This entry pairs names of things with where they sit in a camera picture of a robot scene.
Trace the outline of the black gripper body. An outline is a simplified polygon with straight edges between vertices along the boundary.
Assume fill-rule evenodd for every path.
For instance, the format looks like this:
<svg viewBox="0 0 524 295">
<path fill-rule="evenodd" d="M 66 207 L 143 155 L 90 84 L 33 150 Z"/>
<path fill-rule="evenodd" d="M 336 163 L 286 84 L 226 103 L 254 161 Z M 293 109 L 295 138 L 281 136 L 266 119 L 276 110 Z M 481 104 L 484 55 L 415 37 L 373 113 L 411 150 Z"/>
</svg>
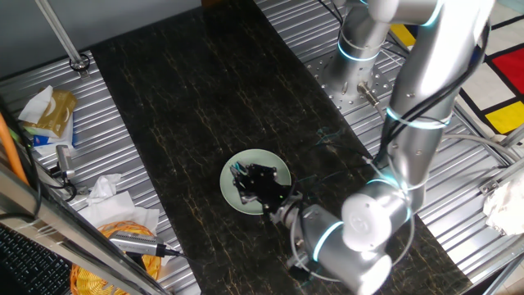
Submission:
<svg viewBox="0 0 524 295">
<path fill-rule="evenodd" d="M 276 181 L 275 167 L 250 164 L 246 170 L 244 203 L 257 201 L 265 213 L 276 213 L 296 192 L 293 185 L 283 185 Z"/>
</svg>

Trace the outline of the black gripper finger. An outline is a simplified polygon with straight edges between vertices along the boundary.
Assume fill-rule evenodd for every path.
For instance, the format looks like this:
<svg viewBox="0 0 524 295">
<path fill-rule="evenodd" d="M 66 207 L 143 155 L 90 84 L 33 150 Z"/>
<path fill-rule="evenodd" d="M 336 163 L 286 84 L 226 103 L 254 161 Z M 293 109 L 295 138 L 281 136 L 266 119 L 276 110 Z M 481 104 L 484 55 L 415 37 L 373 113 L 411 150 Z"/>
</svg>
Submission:
<svg viewBox="0 0 524 295">
<path fill-rule="evenodd" d="M 233 175 L 233 166 L 230 166 L 230 172 Z M 239 196 L 240 196 L 241 203 L 243 205 L 246 205 L 247 203 L 253 202 L 256 200 L 256 195 L 253 193 L 253 190 L 252 190 L 252 185 L 253 185 L 252 180 L 249 180 L 249 179 L 239 180 L 239 179 L 233 178 L 233 185 L 237 189 Z"/>
<path fill-rule="evenodd" d="M 244 165 L 237 161 L 233 164 L 233 178 L 234 179 L 249 179 L 253 180 L 253 173 L 250 165 Z"/>
</svg>

